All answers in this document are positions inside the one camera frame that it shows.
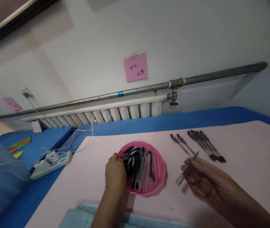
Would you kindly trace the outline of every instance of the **pink plastic basket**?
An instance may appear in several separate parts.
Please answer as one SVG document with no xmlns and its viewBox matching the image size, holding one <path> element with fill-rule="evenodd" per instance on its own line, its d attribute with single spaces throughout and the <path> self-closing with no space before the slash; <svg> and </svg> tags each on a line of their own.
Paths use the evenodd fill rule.
<svg viewBox="0 0 270 228">
<path fill-rule="evenodd" d="M 141 192 L 138 192 L 137 189 L 133 189 L 130 187 L 127 187 L 127 191 L 134 193 L 134 194 L 137 194 L 137 195 L 141 195 L 141 196 L 153 194 L 163 184 L 164 176 L 166 173 L 163 158 L 160 155 L 160 153 L 153 146 L 151 146 L 150 144 L 147 144 L 145 142 L 139 142 L 139 141 L 130 142 L 130 143 L 126 144 L 124 147 L 121 148 L 121 150 L 117 154 L 117 157 L 120 158 L 124 154 L 123 152 L 125 152 L 131 146 L 145 147 L 146 150 L 150 150 L 150 151 L 155 152 L 158 182 L 157 182 L 157 185 L 155 184 L 153 188 L 143 189 Z"/>
</svg>

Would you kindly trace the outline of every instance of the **pink tabletop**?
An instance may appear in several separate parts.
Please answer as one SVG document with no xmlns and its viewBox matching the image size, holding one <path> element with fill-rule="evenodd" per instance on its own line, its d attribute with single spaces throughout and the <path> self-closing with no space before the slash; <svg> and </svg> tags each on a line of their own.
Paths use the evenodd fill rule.
<svg viewBox="0 0 270 228">
<path fill-rule="evenodd" d="M 105 164 L 114 152 L 132 141 L 144 141 L 159 151 L 167 173 L 163 185 L 152 196 L 128 194 L 123 209 L 128 212 L 185 221 L 204 227 L 230 227 L 206 203 L 198 200 L 184 181 L 175 184 L 186 153 L 172 141 L 180 134 L 199 157 L 228 173 L 270 213 L 270 125 L 260 121 L 198 128 L 211 139 L 227 163 L 213 162 L 188 137 L 187 130 L 93 137 L 89 147 L 75 153 L 29 220 L 26 228 L 57 228 L 66 211 L 80 202 L 99 203 L 105 186 Z M 89 137 L 79 149 L 87 144 Z"/>
</svg>

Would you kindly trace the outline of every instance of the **gray pipe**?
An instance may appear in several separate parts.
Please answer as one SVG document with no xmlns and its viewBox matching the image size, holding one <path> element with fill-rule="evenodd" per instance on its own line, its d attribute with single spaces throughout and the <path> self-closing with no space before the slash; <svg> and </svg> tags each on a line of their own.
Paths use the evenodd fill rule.
<svg viewBox="0 0 270 228">
<path fill-rule="evenodd" d="M 267 65 L 268 64 L 266 62 L 259 62 L 259 63 L 254 63 L 254 64 L 242 66 L 242 67 L 240 66 L 240 67 L 236 67 L 236 68 L 231 68 L 231 69 L 227 69 L 227 70 L 202 74 L 202 75 L 193 76 L 193 77 L 189 77 L 189 78 L 175 79 L 175 80 L 170 80 L 168 82 L 143 86 L 143 87 L 139 87 L 139 88 L 135 88 L 135 89 L 129 89 L 129 90 L 124 90 L 124 91 L 114 92 L 114 93 L 108 93 L 108 94 L 104 94 L 104 95 L 100 95 L 100 96 L 64 102 L 64 103 L 60 103 L 60 104 L 56 104 L 56 105 L 55 104 L 49 105 L 49 106 L 37 108 L 37 110 L 38 111 L 47 111 L 47 110 L 52 110 L 52 109 L 57 109 L 57 108 L 65 108 L 65 107 L 70 107 L 70 106 L 74 106 L 74 105 L 86 104 L 86 103 L 95 102 L 95 101 L 102 101 L 102 100 L 107 100 L 107 99 L 112 99 L 112 98 L 117 98 L 117 97 L 129 96 L 129 95 L 134 95 L 134 94 L 139 94 L 139 93 L 144 93 L 144 92 L 151 92 L 151 91 L 157 91 L 157 90 L 162 90 L 162 89 L 170 89 L 173 87 L 182 87 L 184 85 L 189 85 L 189 84 L 194 84 L 194 83 L 199 83 L 199 82 L 204 82 L 204 81 L 210 81 L 210 80 L 227 78 L 227 77 L 241 75 L 241 74 L 258 72 L 258 71 L 265 69 L 267 67 Z M 5 119 L 5 118 L 15 117 L 15 116 L 22 116 L 22 115 L 26 115 L 26 114 L 30 114 L 30 113 L 35 113 L 35 112 L 36 111 L 34 109 L 30 109 L 30 110 L 26 110 L 26 111 L 1 115 L 0 119 Z"/>
</svg>

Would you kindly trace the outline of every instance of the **radiator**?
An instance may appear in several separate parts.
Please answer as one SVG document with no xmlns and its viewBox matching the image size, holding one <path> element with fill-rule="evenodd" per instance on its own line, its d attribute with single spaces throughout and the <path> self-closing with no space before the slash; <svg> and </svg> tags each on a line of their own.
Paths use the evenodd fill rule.
<svg viewBox="0 0 270 228">
<path fill-rule="evenodd" d="M 107 121 L 108 119 L 110 119 L 109 121 L 119 121 L 151 116 L 154 117 L 161 115 L 161 104 L 166 98 L 167 95 L 163 94 L 46 114 L 50 119 L 43 115 L 38 115 L 22 118 L 21 120 L 29 122 L 40 120 L 48 128 L 61 127 L 62 125 L 60 123 L 65 126 L 79 127 L 83 124 L 92 123 L 93 114 L 102 109 L 104 110 L 97 112 L 94 116 L 94 119 L 100 123 Z"/>
</svg>

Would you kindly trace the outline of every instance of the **blue bed sheet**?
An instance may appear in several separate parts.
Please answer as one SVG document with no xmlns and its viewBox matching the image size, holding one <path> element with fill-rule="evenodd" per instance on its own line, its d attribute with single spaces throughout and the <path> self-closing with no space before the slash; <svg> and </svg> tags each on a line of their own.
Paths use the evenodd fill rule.
<svg viewBox="0 0 270 228">
<path fill-rule="evenodd" d="M 31 136 L 32 142 L 28 145 L 20 148 L 14 154 L 23 151 L 19 160 L 38 160 L 40 155 L 45 153 L 41 147 L 46 149 L 58 149 L 65 143 L 65 141 L 71 136 L 76 130 L 75 127 L 60 127 L 60 128 L 48 128 L 42 133 L 33 133 L 32 130 L 8 133 L 0 136 L 0 144 L 4 148 L 8 148 L 15 143 Z M 23 162 L 24 166 L 31 170 L 34 166 L 34 162 Z"/>
<path fill-rule="evenodd" d="M 199 127 L 223 126 L 229 124 L 240 124 L 249 121 L 260 120 L 270 125 L 270 118 L 251 110 L 241 107 L 229 107 L 221 109 L 203 110 L 159 117 L 132 119 L 103 124 L 93 124 L 94 135 L 121 135 L 141 132 L 178 130 Z M 78 129 L 90 130 L 91 125 L 82 125 Z M 91 132 L 76 131 L 74 141 L 70 148 L 61 149 L 61 152 L 76 151 L 84 138 L 90 136 Z M 72 141 L 72 136 L 63 144 L 67 147 Z M 0 227 L 24 228 L 43 200 L 64 167 L 49 173 L 29 185 L 23 191 L 18 200 L 0 217 Z"/>
</svg>

